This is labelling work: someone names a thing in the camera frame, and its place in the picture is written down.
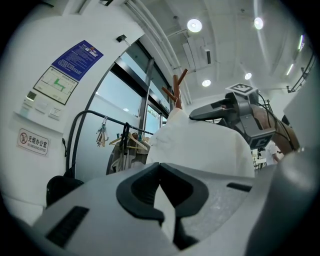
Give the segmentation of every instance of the window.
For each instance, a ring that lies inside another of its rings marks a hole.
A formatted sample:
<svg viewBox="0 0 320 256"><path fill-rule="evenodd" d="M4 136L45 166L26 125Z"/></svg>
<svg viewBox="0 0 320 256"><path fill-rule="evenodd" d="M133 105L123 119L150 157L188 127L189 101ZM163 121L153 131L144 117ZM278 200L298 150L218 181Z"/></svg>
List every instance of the window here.
<svg viewBox="0 0 320 256"><path fill-rule="evenodd" d="M162 126L165 126L167 124L167 119L163 116L162 117Z"/></svg>
<svg viewBox="0 0 320 256"><path fill-rule="evenodd" d="M109 72L94 96L89 110L138 127L141 99L119 77ZM96 132L101 127L102 122L103 118L93 114L87 114L84 119L77 147L75 166L75 178L83 182L106 175L109 158L115 147L114 145L109 145L109 142L117 139L117 134L122 134L123 132L123 125L106 121L106 131L109 139L105 142L105 147L99 147L97 146L98 135Z"/></svg>
<svg viewBox="0 0 320 256"><path fill-rule="evenodd" d="M141 97L112 72L109 72L104 78L96 94L117 106L120 110L135 117L139 116Z"/></svg>
<svg viewBox="0 0 320 256"><path fill-rule="evenodd" d="M146 81L149 57L137 43L131 45L121 59L143 80Z"/></svg>
<svg viewBox="0 0 320 256"><path fill-rule="evenodd" d="M167 110L170 111L168 95L166 95L166 93L162 90L162 87L168 88L167 82L160 74L158 67L153 66L150 89L160 99L161 103L167 108Z"/></svg>
<svg viewBox="0 0 320 256"><path fill-rule="evenodd" d="M148 105L145 121L145 130L155 133L160 129L160 114Z"/></svg>

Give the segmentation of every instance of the clothes rack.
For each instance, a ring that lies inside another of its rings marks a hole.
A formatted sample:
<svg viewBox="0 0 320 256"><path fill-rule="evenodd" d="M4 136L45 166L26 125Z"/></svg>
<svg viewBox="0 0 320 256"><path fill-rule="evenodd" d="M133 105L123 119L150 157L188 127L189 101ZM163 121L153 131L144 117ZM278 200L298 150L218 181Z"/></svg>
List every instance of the clothes rack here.
<svg viewBox="0 0 320 256"><path fill-rule="evenodd" d="M71 152L72 139L73 139L73 136L74 136L76 125L77 125L77 120L83 114L94 114L94 115L96 115L98 117L101 117L101 118L107 117L108 121L117 123L117 124L122 125L122 126L126 125L126 123L124 123L124 122L121 122L121 121L116 120L114 118L111 118L111 117L109 117L109 116L107 116L105 114L101 114L101 113L98 113L98 112L95 112L95 111L92 111L92 110L84 110L84 111L81 111L80 113L78 113L75 116L75 118L74 118L74 120L72 122L72 126L71 126L70 133L69 133L68 145L67 145L67 149L66 149L67 152L66 152L65 173L64 173L65 177L75 178L75 166L76 166L76 157L77 157L77 148L78 148L79 136L77 136L75 138L75 142L74 142L74 146L73 146L73 152L72 152L71 168L70 168L70 152ZM146 134L153 135L153 133L151 133L149 131L146 131L146 130L143 130L143 129L140 129L140 128L137 128L137 127L134 127L134 126L130 126L130 128L132 128L134 130L137 130L139 132L143 132L143 133L146 133Z"/></svg>

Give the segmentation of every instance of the person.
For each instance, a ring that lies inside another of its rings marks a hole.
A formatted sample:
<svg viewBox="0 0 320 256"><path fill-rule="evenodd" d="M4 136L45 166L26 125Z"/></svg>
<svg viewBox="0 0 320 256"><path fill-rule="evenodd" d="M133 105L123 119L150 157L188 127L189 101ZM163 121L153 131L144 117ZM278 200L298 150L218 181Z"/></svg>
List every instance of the person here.
<svg viewBox="0 0 320 256"><path fill-rule="evenodd" d="M272 140L265 147L265 159L267 166L276 165L280 161L277 156L277 146Z"/></svg>

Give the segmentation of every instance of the ceiling light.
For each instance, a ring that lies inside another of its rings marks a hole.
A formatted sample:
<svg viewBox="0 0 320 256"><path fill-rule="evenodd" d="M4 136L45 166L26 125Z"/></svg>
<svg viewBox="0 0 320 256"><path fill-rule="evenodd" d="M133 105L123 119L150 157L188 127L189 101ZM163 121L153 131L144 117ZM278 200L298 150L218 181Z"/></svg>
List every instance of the ceiling light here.
<svg viewBox="0 0 320 256"><path fill-rule="evenodd" d="M290 68L289 68L289 70L288 70L288 72L286 73L286 75L288 76L289 75L289 73L290 73L290 71L292 70L292 68L293 68L293 64L291 64L291 66L290 66Z"/></svg>
<svg viewBox="0 0 320 256"><path fill-rule="evenodd" d="M299 41L299 45L298 45L298 50L299 52L301 52L302 48L304 47L304 35L300 36L300 41Z"/></svg>
<svg viewBox="0 0 320 256"><path fill-rule="evenodd" d="M251 73L247 73L247 74L245 74L244 79L245 80L249 80L251 77L252 77L252 74Z"/></svg>
<svg viewBox="0 0 320 256"><path fill-rule="evenodd" d="M264 22L261 18L257 17L254 19L254 26L257 30L260 30L264 27Z"/></svg>
<svg viewBox="0 0 320 256"><path fill-rule="evenodd" d="M191 32L199 32L202 29L202 24L198 19L190 19L187 23L187 27Z"/></svg>
<svg viewBox="0 0 320 256"><path fill-rule="evenodd" d="M206 79L202 82L202 86L204 87L208 87L209 85L211 85L211 81L209 79Z"/></svg>

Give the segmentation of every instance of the white ceiling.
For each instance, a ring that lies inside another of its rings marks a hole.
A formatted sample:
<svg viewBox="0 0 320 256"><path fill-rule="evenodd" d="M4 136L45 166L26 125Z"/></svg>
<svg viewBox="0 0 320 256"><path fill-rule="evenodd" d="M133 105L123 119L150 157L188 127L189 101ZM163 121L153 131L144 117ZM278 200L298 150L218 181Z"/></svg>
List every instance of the white ceiling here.
<svg viewBox="0 0 320 256"><path fill-rule="evenodd" d="M218 95L235 83L267 91L292 86L310 54L306 46L297 55L302 29L277 0L142 0L167 35L181 67L189 69L186 82L193 100ZM254 27L261 17L262 30ZM190 19L202 30L187 29ZM210 50L208 64L204 49ZM289 76L289 66L296 64ZM247 72L252 73L245 80ZM203 87L202 81L212 84Z"/></svg>

